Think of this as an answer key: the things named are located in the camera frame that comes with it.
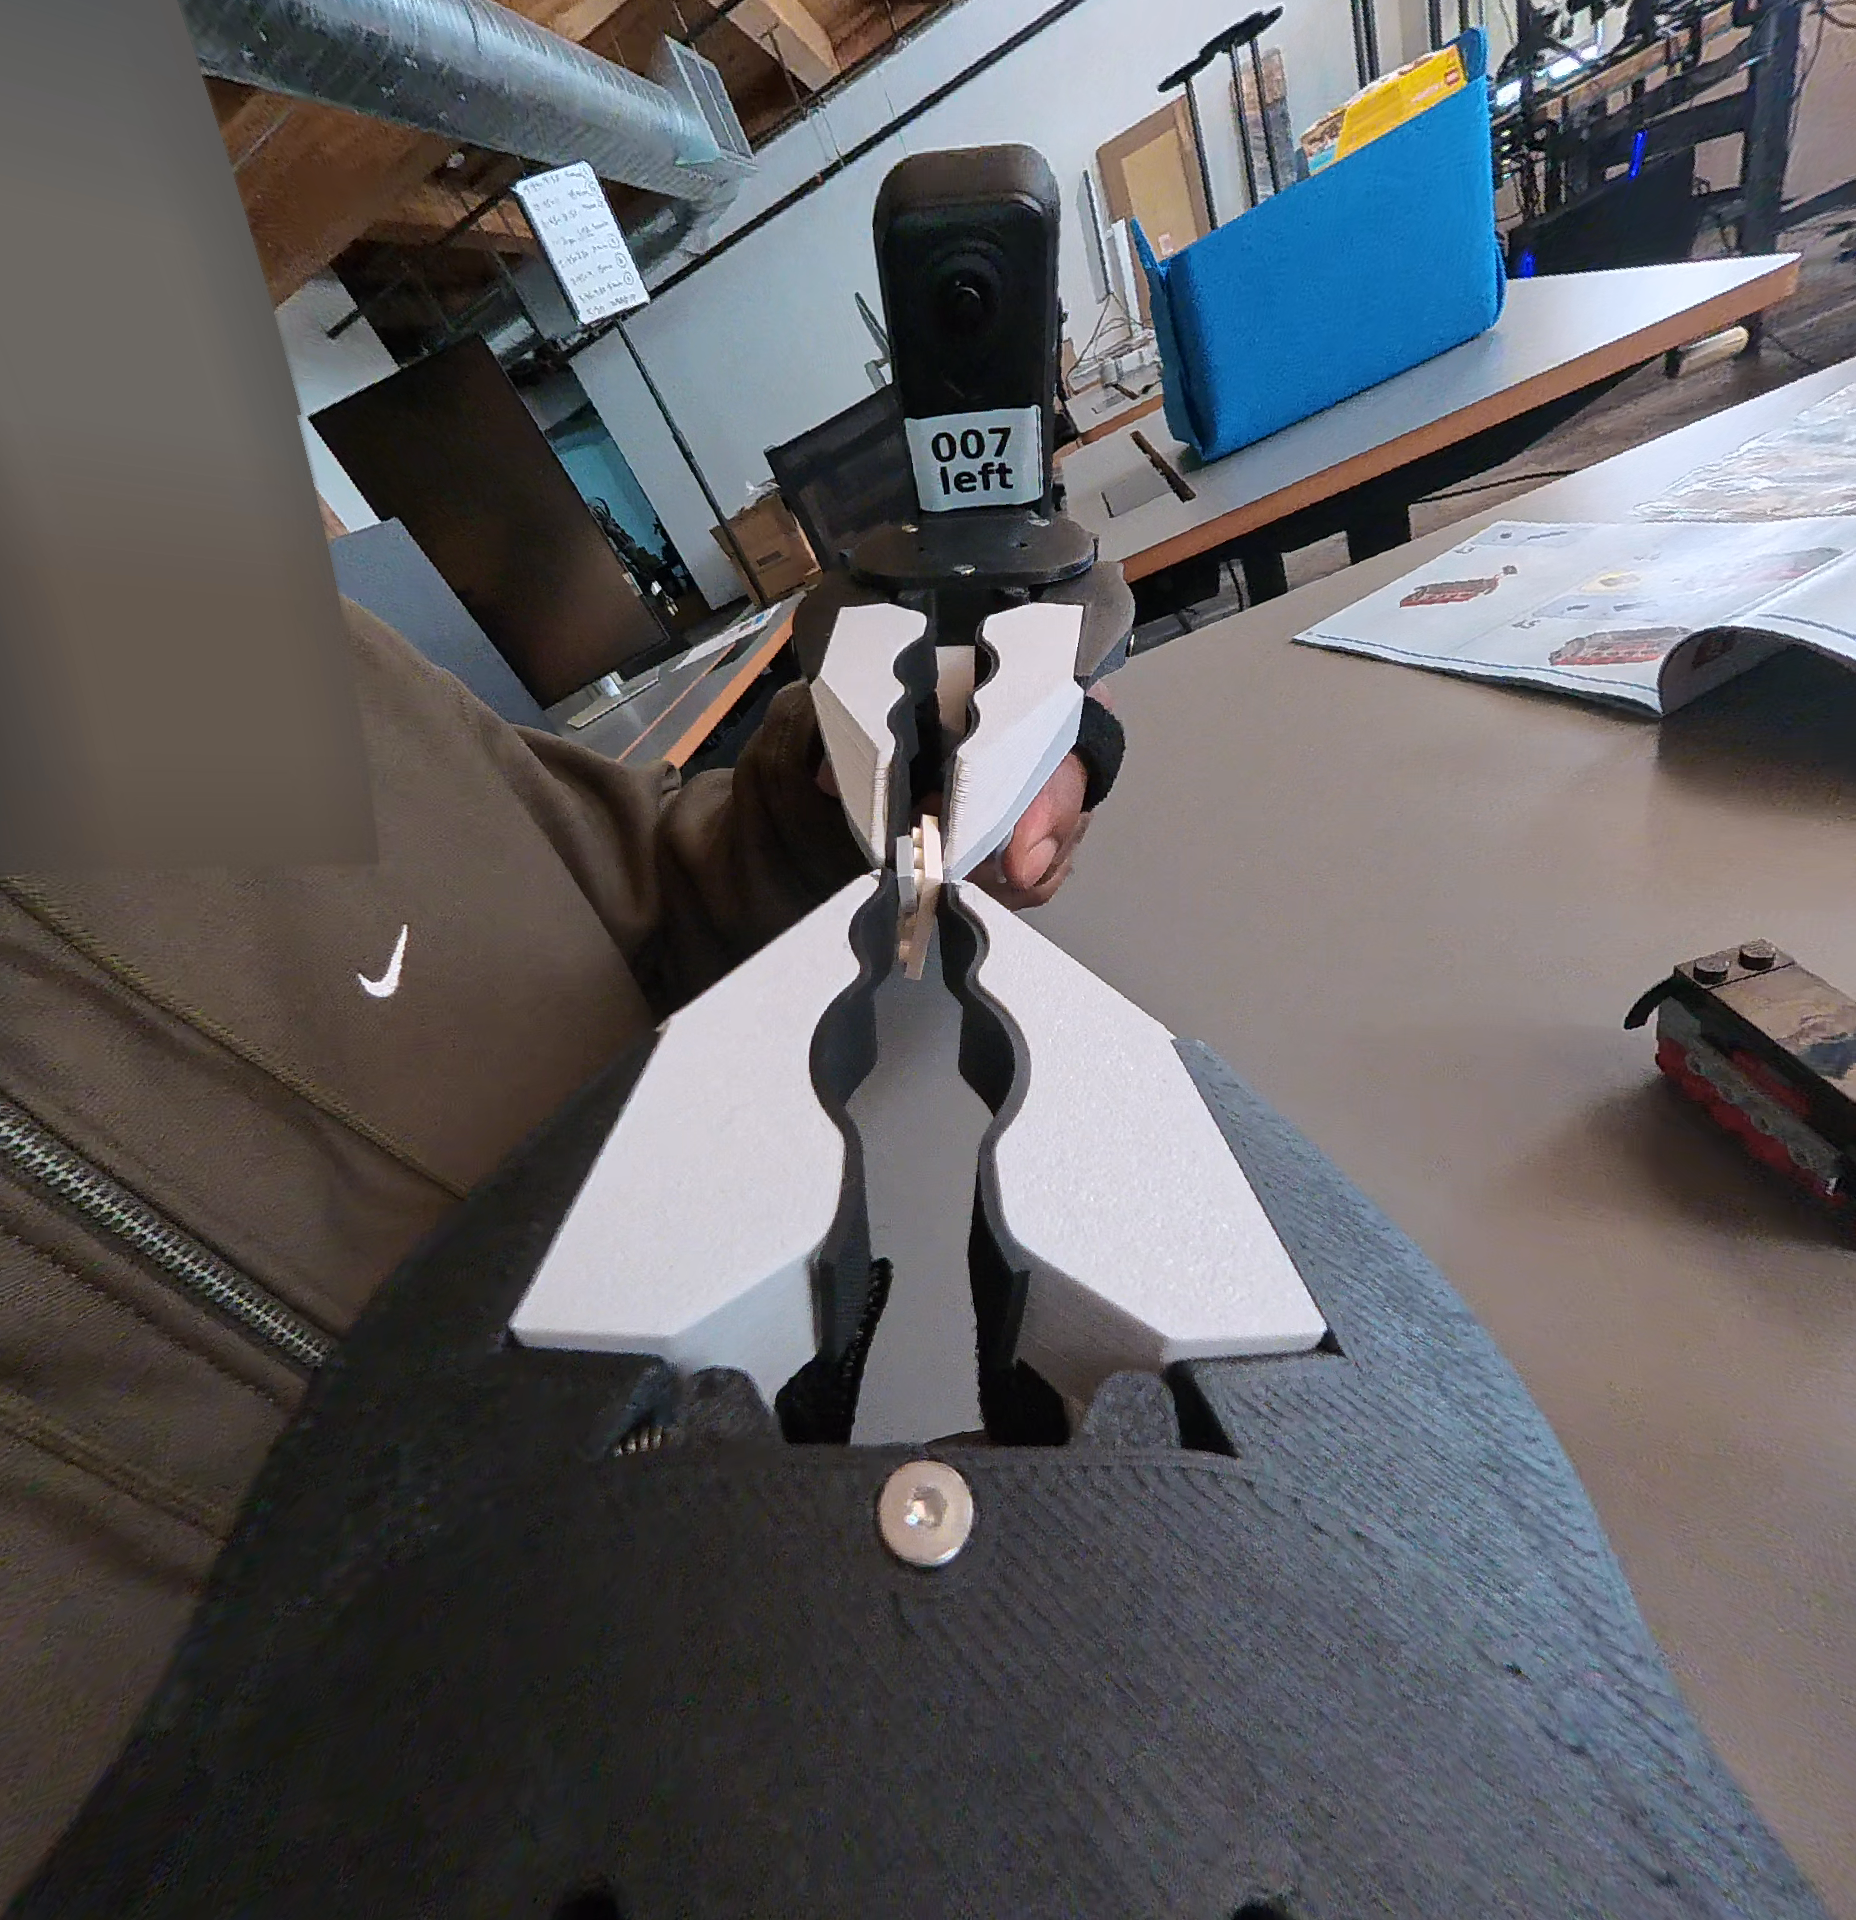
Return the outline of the clear plastic bags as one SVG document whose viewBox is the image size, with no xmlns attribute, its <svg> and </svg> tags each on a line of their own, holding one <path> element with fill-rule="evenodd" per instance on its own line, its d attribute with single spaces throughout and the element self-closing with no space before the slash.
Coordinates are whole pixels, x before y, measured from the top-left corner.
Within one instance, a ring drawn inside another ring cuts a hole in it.
<svg viewBox="0 0 1856 1920">
<path fill-rule="evenodd" d="M 1856 381 L 1643 500 L 1657 522 L 1856 516 Z"/>
</svg>

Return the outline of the blue felt storage bin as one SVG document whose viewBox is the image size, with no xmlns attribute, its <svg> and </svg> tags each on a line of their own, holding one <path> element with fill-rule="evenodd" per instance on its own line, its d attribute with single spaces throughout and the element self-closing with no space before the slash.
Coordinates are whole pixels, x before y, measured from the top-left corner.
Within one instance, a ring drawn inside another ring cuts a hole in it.
<svg viewBox="0 0 1856 1920">
<path fill-rule="evenodd" d="M 1498 321 L 1489 51 L 1464 27 L 1400 71 L 1418 109 L 1181 251 L 1132 219 L 1164 419 L 1202 464 Z"/>
</svg>

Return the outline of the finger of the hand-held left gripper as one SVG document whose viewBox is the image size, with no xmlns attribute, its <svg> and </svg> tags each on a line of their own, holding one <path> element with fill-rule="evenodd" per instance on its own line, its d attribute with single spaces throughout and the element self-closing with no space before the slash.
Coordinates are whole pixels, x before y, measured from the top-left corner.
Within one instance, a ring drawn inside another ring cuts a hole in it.
<svg viewBox="0 0 1856 1920">
<path fill-rule="evenodd" d="M 835 614 L 811 675 L 813 701 L 850 832 L 868 864 L 891 864 L 915 820 L 919 707 L 930 688 L 930 621 L 893 601 Z"/>
<path fill-rule="evenodd" d="M 1085 608 L 1031 601 L 980 625 L 968 730 L 943 777 L 940 872 L 965 880 L 999 851 L 1078 740 Z"/>
</svg>

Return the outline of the silver ventilation duct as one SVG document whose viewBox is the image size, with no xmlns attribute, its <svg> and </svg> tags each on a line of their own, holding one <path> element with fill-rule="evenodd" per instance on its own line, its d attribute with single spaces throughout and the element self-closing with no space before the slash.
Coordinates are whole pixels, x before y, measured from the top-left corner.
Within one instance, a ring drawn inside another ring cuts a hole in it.
<svg viewBox="0 0 1856 1920">
<path fill-rule="evenodd" d="M 661 80 L 488 1 L 184 1 L 204 74 L 608 179 L 754 154 L 720 74 L 668 39 Z"/>
</svg>

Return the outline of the black and red toy brick model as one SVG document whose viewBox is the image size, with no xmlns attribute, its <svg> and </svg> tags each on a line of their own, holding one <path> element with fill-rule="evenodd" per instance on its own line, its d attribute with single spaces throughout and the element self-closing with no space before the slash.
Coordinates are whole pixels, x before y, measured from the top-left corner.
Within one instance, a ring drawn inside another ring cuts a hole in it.
<svg viewBox="0 0 1856 1920">
<path fill-rule="evenodd" d="M 1766 937 L 1681 962 L 1628 1007 L 1660 1073 L 1856 1247 L 1856 998 Z"/>
</svg>

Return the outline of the person's left forearm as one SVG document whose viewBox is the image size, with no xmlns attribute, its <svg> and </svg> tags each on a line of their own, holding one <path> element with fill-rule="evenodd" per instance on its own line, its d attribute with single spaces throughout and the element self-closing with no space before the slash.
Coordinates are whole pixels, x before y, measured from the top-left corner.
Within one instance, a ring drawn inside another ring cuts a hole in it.
<svg viewBox="0 0 1856 1920">
<path fill-rule="evenodd" d="M 661 808 L 659 918 L 634 971 L 659 1016 L 868 875 L 868 851 L 830 783 L 809 682 L 779 690 L 737 764 L 680 783 Z"/>
</svg>

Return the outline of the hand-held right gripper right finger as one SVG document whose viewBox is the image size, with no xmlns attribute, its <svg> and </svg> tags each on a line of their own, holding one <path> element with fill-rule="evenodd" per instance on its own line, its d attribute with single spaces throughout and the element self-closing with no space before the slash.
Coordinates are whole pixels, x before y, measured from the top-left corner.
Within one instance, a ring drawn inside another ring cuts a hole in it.
<svg viewBox="0 0 1856 1920">
<path fill-rule="evenodd" d="M 959 1067 L 988 1109 L 970 1228 L 980 1377 L 1117 1373 L 1329 1333 L 1176 1035 L 987 891 L 943 891 Z"/>
</svg>

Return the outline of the person's olive hooded jacket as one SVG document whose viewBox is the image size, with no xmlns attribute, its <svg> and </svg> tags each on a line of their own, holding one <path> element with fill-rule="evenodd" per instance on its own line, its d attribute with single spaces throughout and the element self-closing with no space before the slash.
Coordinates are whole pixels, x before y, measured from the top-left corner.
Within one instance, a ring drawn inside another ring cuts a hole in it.
<svg viewBox="0 0 1856 1920">
<path fill-rule="evenodd" d="M 320 1359 L 663 1018 L 634 960 L 687 777 L 340 618 L 375 860 L 0 873 L 0 1913 Z"/>
</svg>

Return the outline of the yellow toy box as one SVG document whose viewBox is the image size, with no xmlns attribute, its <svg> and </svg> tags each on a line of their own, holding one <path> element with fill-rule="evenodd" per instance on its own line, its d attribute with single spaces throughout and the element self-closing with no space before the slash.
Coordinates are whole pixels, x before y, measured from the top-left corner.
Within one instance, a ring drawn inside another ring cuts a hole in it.
<svg viewBox="0 0 1856 1920">
<path fill-rule="evenodd" d="M 1459 39 L 1372 80 L 1304 129 L 1297 149 L 1300 178 L 1315 178 L 1405 127 L 1468 80 L 1471 56 Z"/>
</svg>

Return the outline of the black office chair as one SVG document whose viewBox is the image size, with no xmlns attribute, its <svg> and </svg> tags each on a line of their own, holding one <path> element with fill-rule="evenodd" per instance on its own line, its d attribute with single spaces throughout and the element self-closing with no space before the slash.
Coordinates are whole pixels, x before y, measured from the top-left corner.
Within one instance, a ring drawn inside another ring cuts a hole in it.
<svg viewBox="0 0 1856 1920">
<path fill-rule="evenodd" d="M 921 516 L 907 421 L 893 384 L 768 446 L 765 457 L 822 571 L 841 569 L 868 533 Z"/>
</svg>

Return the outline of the person's left hand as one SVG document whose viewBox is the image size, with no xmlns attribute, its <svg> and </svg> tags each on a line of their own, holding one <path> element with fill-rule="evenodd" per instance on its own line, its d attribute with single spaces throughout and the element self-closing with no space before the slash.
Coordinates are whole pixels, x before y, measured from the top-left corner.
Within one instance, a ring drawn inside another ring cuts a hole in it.
<svg viewBox="0 0 1856 1920">
<path fill-rule="evenodd" d="M 1010 909 L 1043 907 L 1073 872 L 1097 809 L 1108 800 L 1126 757 L 1126 732 L 1107 684 L 1085 692 L 1071 751 L 1048 773 L 999 851 L 970 873 Z"/>
</svg>

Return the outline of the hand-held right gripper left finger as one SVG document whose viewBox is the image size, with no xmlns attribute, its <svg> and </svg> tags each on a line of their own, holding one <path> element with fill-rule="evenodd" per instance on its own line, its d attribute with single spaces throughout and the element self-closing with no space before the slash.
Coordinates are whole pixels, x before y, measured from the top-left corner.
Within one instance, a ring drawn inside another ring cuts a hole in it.
<svg viewBox="0 0 1856 1920">
<path fill-rule="evenodd" d="M 814 1071 L 864 980 L 859 875 L 673 1014 L 508 1330 L 524 1347 L 792 1376 L 820 1352 L 814 1270 L 848 1143 Z"/>
</svg>

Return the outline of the small tan toy brick piece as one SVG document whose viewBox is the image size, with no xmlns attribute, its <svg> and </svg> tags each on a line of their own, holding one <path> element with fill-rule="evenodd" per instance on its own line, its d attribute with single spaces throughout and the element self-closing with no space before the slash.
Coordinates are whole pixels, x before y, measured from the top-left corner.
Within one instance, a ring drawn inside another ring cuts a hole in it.
<svg viewBox="0 0 1856 1920">
<path fill-rule="evenodd" d="M 896 881 L 896 962 L 904 975 L 921 982 L 936 931 L 945 888 L 945 838 L 940 817 L 925 809 L 907 838 L 893 847 Z"/>
</svg>

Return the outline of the open instruction booklet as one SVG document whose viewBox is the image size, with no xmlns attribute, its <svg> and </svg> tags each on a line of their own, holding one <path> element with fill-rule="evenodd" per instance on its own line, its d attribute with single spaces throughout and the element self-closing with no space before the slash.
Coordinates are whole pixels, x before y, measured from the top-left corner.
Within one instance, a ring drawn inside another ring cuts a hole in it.
<svg viewBox="0 0 1856 1920">
<path fill-rule="evenodd" d="M 1787 649 L 1856 674 L 1856 516 L 1502 519 L 1297 641 L 1667 718 Z"/>
</svg>

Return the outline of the grey office table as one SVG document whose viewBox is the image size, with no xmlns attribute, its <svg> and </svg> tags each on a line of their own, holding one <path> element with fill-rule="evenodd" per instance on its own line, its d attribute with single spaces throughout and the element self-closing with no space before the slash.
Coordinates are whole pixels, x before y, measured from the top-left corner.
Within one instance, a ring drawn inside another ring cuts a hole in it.
<svg viewBox="0 0 1856 1920">
<path fill-rule="evenodd" d="M 1356 561 L 1407 544 L 1415 503 L 1515 459 L 1663 354 L 1757 321 L 1798 278 L 1798 251 L 1517 278 L 1464 346 L 1215 462 L 1151 408 L 1066 451 L 1066 503 L 1132 583 L 1239 564 L 1260 605 L 1288 589 L 1287 553 L 1335 533 Z"/>
</svg>

